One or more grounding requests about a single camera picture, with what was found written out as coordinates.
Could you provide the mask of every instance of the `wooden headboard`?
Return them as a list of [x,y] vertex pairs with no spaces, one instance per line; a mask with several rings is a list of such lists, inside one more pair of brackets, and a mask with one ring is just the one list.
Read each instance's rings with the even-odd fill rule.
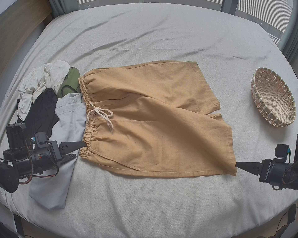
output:
[[48,0],[17,0],[0,15],[0,76],[23,42],[51,12]]

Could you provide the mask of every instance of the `bed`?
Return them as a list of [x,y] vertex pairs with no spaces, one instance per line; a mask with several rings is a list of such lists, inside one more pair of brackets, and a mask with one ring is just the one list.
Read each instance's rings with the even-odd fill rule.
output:
[[[10,120],[4,111],[14,113],[22,77],[44,63],[64,60],[83,74],[168,59],[198,63],[232,127],[237,161],[272,159],[278,143],[295,148],[298,123],[272,127],[250,92],[255,69],[267,67],[298,98],[297,78],[267,33],[233,15],[178,4],[111,5],[54,19],[17,71],[0,109],[1,121]],[[7,148],[4,135],[1,152]],[[242,170],[236,177],[138,178],[112,174],[81,158],[64,209],[39,206],[28,187],[13,194],[0,189],[1,203],[36,226],[70,238],[228,238],[267,222],[298,198],[298,191],[274,191]]]

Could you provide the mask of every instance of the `white bed sheet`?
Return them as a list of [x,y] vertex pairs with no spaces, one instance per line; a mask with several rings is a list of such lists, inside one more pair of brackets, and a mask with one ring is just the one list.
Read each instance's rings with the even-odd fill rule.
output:
[[[44,63],[64,60],[83,74],[168,59],[197,61],[232,127],[237,161],[272,159],[278,143],[295,148],[298,122],[273,128],[250,93],[254,70],[268,67],[298,98],[297,78],[267,33],[236,16],[176,4],[103,6],[58,17],[22,62],[0,121],[8,121],[5,110],[14,110],[20,80]],[[1,149],[7,148],[4,137]],[[39,206],[28,188],[21,185],[13,194],[0,189],[0,201],[31,223],[71,238],[231,237],[265,223],[298,198],[298,191],[273,191],[242,170],[236,177],[138,178],[86,160],[76,162],[64,209]]]

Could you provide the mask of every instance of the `white drawstring bow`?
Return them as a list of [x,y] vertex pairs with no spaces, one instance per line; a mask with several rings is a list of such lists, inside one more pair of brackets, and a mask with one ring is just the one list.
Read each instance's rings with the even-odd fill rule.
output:
[[93,116],[95,113],[97,113],[100,117],[102,117],[103,119],[105,119],[107,121],[107,125],[110,128],[110,131],[112,132],[112,134],[114,133],[114,126],[111,122],[111,120],[109,119],[109,117],[112,117],[114,115],[114,113],[109,110],[109,109],[104,109],[104,108],[100,108],[100,107],[96,107],[93,105],[92,102],[89,103],[94,109],[91,110],[90,112],[88,112],[87,114],[87,121],[89,121],[89,117]]

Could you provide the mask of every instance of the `woven basket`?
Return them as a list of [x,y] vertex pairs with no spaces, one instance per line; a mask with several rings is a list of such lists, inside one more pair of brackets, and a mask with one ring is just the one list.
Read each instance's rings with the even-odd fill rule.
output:
[[283,127],[294,122],[294,97],[277,73],[267,68],[258,68],[252,77],[251,90],[258,110],[271,125]]

